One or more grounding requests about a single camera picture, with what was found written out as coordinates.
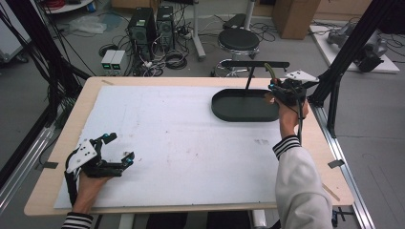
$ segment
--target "white sleeve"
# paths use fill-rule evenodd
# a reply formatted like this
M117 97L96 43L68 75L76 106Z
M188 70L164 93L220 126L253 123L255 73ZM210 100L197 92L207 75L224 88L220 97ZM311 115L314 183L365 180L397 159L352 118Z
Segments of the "white sleeve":
M279 159L276 200L283 229L325 229L331 225L331 201L307 150L295 135L274 146Z

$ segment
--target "white board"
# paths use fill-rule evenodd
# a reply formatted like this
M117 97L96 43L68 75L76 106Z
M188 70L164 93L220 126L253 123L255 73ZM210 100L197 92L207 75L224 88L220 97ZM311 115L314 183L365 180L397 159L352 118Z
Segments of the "white board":
M322 26L310 26L310 30L312 32L327 31L328 28ZM327 60L328 65L330 66L334 58L336 58L336 55L340 52L340 49L337 47L337 45L335 44L331 45L327 42L328 34L329 34L328 32L322 32L321 34L314 33L313 37L315 38L316 44L318 45L319 49L321 50L322 54ZM385 54L382 55L380 58L381 60L384 60L384 62L375 67L375 69L372 70L372 73L399 72L399 68ZM348 71L360 72L358 67L353 63L350 64Z
M210 106L222 89L103 87L79 142L115 132L103 158L134 152L135 163L105 185L95 207L275 203L278 121L220 120ZM65 183L54 208L71 208Z

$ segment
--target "hand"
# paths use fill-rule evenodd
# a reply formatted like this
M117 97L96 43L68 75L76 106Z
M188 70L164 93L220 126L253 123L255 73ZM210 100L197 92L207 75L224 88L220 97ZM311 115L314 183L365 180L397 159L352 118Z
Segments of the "hand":
M77 199L72 212L89 214L90 209L96 202L96 198L101 188L111 177L90 178L81 171Z
M279 105L281 138L284 138L288 135L295 135L294 128L296 125L298 125L298 107L288 107L277 98L275 98L272 94L265 94L265 100L270 104L276 102ZM308 102L307 100L305 100L303 104L303 118L307 116L308 112Z

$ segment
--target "computer tower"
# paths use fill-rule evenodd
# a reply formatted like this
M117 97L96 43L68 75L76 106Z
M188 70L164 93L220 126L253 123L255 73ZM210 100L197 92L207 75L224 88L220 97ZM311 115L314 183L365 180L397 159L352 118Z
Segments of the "computer tower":
M173 7L161 6L156 17L160 50L170 51L175 49L175 25Z
M141 54L143 60L153 60L157 45L153 43L157 39L155 17L152 8L135 8L134 15L128 24L128 34L133 44L134 53Z

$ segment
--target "cardboard box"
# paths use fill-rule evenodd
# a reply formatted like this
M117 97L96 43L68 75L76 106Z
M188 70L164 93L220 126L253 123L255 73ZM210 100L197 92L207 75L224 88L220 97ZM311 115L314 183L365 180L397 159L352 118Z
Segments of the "cardboard box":
M284 39L302 40L308 34L313 15L321 0L277 0L272 20Z
M153 8L156 12L158 9L159 0L111 0L113 8L135 9L138 7Z

